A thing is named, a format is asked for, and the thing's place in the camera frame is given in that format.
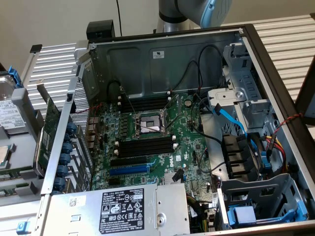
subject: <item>yellow wire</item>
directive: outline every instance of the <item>yellow wire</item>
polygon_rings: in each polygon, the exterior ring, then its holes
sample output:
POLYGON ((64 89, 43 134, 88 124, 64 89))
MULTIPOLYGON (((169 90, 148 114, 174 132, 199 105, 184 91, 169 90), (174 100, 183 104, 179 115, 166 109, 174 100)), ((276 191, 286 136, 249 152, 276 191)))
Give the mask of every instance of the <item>yellow wire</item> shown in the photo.
POLYGON ((204 221, 203 221, 203 224, 204 224, 205 232, 207 232, 207 231, 208 231, 207 221, 206 221, 206 220, 204 220, 204 221))
POLYGON ((276 139, 276 142, 277 142, 277 144, 279 144, 279 146, 283 149, 283 147, 282 147, 282 145, 281 145, 281 143, 279 142, 278 139, 276 139))

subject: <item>metal chassis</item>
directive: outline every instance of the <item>metal chassis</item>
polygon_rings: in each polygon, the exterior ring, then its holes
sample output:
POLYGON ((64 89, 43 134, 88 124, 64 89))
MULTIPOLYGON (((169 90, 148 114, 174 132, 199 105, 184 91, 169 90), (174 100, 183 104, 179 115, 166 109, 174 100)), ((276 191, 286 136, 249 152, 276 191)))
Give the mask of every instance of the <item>metal chassis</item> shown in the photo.
MULTIPOLYGON (((289 116, 296 114, 297 111, 294 107, 294 103, 289 96, 289 93, 285 89, 279 74, 273 65, 267 51, 265 50, 257 32, 255 31, 253 25, 240 25, 240 26, 230 26, 212 29, 202 29, 202 30, 190 30, 183 32, 172 32, 172 33, 159 33, 152 35, 141 35, 132 37, 119 37, 106 39, 105 41, 100 41, 98 43, 111 43, 112 41, 125 41, 125 40, 147 40, 153 39, 158 40, 165 37, 177 37, 183 35, 194 35, 194 34, 211 34, 220 33, 222 30, 236 31, 241 33, 243 42, 246 45, 249 54, 251 56, 252 62, 255 65, 257 72, 260 76, 260 81, 258 81, 261 88, 265 89, 265 95, 270 99, 274 110, 278 116, 280 122, 284 121, 289 116)), ((75 93, 75 85, 79 78, 82 77, 83 69, 80 70, 78 76, 71 80, 69 85, 68 93, 75 93)), ((62 111, 62 122, 58 125, 56 137, 59 135, 64 135, 66 123, 70 114, 70 108, 73 103, 73 99, 66 102, 62 111)), ((315 152, 315 143, 308 132, 305 124, 301 119, 297 118, 290 122, 288 125, 283 126, 283 131, 287 137, 290 147, 295 155, 295 158, 302 170, 303 176, 310 188, 313 196, 315 196, 315 162, 312 162, 312 153, 315 152)), ((44 231, 44 225, 46 216, 49 210, 49 202, 52 198, 50 195, 52 191, 53 179, 56 173, 59 153, 61 150, 62 142, 56 141, 54 143, 52 155, 47 168, 47 174, 42 188, 42 198, 40 201, 40 210, 36 216, 37 222, 35 225, 33 235, 42 235, 44 231)), ((301 232, 312 230, 315 228, 315 220, 309 220, 305 222, 297 223, 287 223, 278 224, 271 226, 260 226, 253 228, 229 230, 212 232, 206 234, 194 234, 196 236, 201 235, 252 235, 252 234, 268 234, 277 233, 283 231, 293 231, 301 232)))

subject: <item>red wire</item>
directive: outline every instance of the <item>red wire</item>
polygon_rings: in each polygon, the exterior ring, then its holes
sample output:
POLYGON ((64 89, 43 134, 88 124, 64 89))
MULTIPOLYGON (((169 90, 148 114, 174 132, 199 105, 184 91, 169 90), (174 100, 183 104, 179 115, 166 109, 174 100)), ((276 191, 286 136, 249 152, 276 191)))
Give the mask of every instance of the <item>red wire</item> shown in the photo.
POLYGON ((302 113, 299 113, 299 114, 295 114, 295 115, 293 115, 293 116, 291 116, 291 117, 288 117, 286 120, 284 120, 283 122, 280 123, 279 127, 275 130, 274 134, 279 131, 280 127, 281 127, 283 124, 289 122, 289 121, 292 120, 292 119, 295 119, 295 118, 298 118, 298 117, 302 117, 302 116, 303 116, 303 114, 302 114, 302 113))
POLYGON ((275 147, 276 149, 278 149, 278 150, 282 153, 282 157, 283 157, 283 172, 285 172, 285 171, 286 171, 286 154, 285 154, 285 151, 284 151, 284 149, 283 149, 279 144, 277 144, 277 143, 274 143, 274 147, 275 147))

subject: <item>capacitor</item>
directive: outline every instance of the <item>capacitor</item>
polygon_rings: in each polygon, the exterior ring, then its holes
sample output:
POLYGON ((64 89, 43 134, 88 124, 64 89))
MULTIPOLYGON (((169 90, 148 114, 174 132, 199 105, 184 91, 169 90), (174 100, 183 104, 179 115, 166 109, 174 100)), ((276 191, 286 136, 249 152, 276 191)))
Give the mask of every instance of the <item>capacitor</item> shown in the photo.
POLYGON ((207 193, 209 193, 210 187, 211 187, 210 183, 207 183, 207 193))
POLYGON ((192 105, 192 102, 189 99, 187 99, 187 100, 185 100, 184 105, 185 105, 185 107, 190 108, 192 105))

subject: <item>white robotic arm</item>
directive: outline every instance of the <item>white robotic arm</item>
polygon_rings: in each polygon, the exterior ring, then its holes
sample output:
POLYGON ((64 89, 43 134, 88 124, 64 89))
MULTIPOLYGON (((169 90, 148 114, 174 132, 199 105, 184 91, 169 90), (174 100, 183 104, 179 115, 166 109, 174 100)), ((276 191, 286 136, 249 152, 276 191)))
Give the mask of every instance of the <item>white robotic arm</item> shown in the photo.
POLYGON ((188 20, 201 28, 220 26, 231 4, 232 0, 159 0, 157 32, 189 30, 188 20))

